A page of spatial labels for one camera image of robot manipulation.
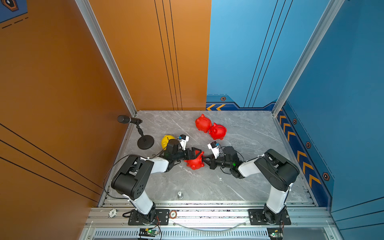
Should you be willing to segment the yellow piggy bank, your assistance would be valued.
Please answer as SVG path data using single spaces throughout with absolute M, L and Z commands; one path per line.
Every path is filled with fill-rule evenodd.
M 171 136 L 171 135 L 165 135 L 161 141 L 161 145 L 162 145 L 162 149 L 165 150 L 169 141 L 170 140 L 175 140 L 175 137 Z

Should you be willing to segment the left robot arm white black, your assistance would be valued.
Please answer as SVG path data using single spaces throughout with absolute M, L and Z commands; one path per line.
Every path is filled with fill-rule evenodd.
M 145 189 L 151 174 L 169 172 L 182 161 L 199 161 L 202 167 L 204 152 L 192 147 L 182 148 L 176 139 L 169 140 L 167 146 L 155 157 L 144 158 L 128 155 L 111 181 L 111 187 L 128 199 L 134 206 L 134 215 L 144 224 L 151 224 L 156 218 L 156 204 L 149 198 Z

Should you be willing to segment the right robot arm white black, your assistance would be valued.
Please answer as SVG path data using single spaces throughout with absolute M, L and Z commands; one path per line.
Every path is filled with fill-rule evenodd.
M 283 224 L 288 215 L 286 201 L 300 173 L 299 168 L 273 149 L 248 161 L 241 161 L 241 154 L 231 146 L 214 148 L 212 152 L 211 155 L 202 157 L 202 161 L 208 164 L 211 170 L 217 167 L 229 169 L 229 174 L 237 179 L 263 174 L 270 183 L 269 198 L 260 213 L 250 214 L 251 223 Z

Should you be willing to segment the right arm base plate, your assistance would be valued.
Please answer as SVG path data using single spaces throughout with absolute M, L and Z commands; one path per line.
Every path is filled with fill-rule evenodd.
M 248 214 L 249 214 L 249 220 L 252 226 L 255 226 L 255 225 L 289 226 L 292 224 L 291 218 L 286 209 L 283 209 L 278 214 L 275 214 L 270 210 L 249 209 Z

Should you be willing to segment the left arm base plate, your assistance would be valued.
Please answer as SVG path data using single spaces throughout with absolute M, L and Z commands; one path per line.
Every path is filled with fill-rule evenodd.
M 144 215 L 140 214 L 138 211 L 133 210 L 130 214 L 128 225 L 129 226 L 144 226 L 144 225 L 156 225 L 167 226 L 170 219 L 170 210 L 169 209 L 156 209 L 154 219 L 147 219 Z

